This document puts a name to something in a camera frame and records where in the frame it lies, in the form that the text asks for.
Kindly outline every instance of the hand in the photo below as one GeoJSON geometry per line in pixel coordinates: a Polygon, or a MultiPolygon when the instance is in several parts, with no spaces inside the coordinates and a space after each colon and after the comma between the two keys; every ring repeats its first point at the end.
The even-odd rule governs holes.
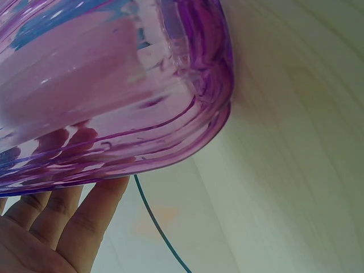
{"type": "MultiPolygon", "coordinates": [[[[0,216],[1,273],[89,273],[129,178],[22,196],[0,216]]],[[[0,215],[6,203],[0,198],[0,215]]]]}

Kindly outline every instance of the finger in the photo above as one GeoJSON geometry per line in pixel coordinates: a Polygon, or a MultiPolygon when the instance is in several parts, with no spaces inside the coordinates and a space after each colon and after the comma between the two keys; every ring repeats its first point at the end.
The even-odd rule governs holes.
{"type": "Polygon", "coordinates": [[[46,246],[56,249],[64,227],[78,207],[81,192],[82,186],[52,192],[47,206],[34,221],[29,232],[46,246]]]}
{"type": "Polygon", "coordinates": [[[7,210],[4,217],[29,230],[35,218],[46,206],[49,196],[49,192],[23,195],[18,202],[7,210]]]}
{"type": "Polygon", "coordinates": [[[59,129],[53,131],[47,135],[43,135],[38,138],[39,144],[32,155],[43,154],[40,158],[31,160],[28,164],[37,164],[44,162],[54,156],[59,152],[57,150],[61,148],[69,138],[69,132],[66,129],[59,129]]]}
{"type": "Polygon", "coordinates": [[[91,270],[128,180],[123,177],[96,184],[64,228],[56,251],[77,272],[91,270]]]}
{"type": "Polygon", "coordinates": [[[67,160],[75,155],[82,154],[93,147],[93,140],[95,140],[96,137],[97,132],[94,129],[87,127],[78,128],[77,132],[75,132],[67,144],[68,149],[65,149],[56,159],[67,160]]]}
{"type": "Polygon", "coordinates": [[[0,216],[2,215],[5,205],[6,205],[7,198],[0,198],[0,216]]]}

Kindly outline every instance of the white wall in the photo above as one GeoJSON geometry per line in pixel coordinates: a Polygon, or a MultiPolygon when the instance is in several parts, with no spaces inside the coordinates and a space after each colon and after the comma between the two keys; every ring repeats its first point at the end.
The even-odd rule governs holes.
{"type": "Polygon", "coordinates": [[[232,117],[194,159],[241,272],[364,272],[364,1],[223,0],[232,117]]]}
{"type": "MultiPolygon", "coordinates": [[[[239,273],[193,159],[139,176],[172,245],[196,273],[239,273]]],[[[90,189],[86,186],[83,195],[90,189]]],[[[105,234],[93,273],[184,273],[147,214],[131,179],[105,234]]]]}

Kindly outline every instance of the purple glass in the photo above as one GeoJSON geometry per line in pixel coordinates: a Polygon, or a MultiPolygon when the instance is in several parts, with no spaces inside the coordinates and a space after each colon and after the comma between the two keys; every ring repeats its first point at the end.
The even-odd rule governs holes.
{"type": "Polygon", "coordinates": [[[179,162],[233,82],[218,0],[3,0],[0,197],[179,162]]]}

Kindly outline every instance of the wire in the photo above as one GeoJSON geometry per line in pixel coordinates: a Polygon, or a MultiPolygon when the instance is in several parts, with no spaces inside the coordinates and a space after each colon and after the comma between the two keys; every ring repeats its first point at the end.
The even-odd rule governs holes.
{"type": "Polygon", "coordinates": [[[183,260],[181,259],[181,257],[179,257],[178,253],[176,252],[176,250],[173,248],[172,244],[169,242],[167,236],[164,234],[164,232],[162,231],[160,225],[158,224],[158,221],[156,220],[149,204],[148,204],[148,201],[144,195],[144,192],[143,192],[143,189],[142,189],[142,186],[140,184],[140,181],[139,181],[139,177],[138,175],[134,175],[134,179],[135,179],[135,182],[136,182],[136,185],[138,187],[138,190],[139,190],[139,193],[140,193],[140,196],[142,197],[142,200],[144,202],[144,205],[146,206],[146,209],[150,215],[150,218],[152,219],[155,227],[158,229],[158,232],[160,234],[160,236],[162,236],[163,240],[165,241],[166,245],[168,246],[169,250],[171,251],[171,253],[173,254],[173,256],[176,258],[176,260],[181,264],[181,266],[186,270],[187,273],[192,273],[192,271],[188,268],[188,266],[183,262],[183,260]]]}

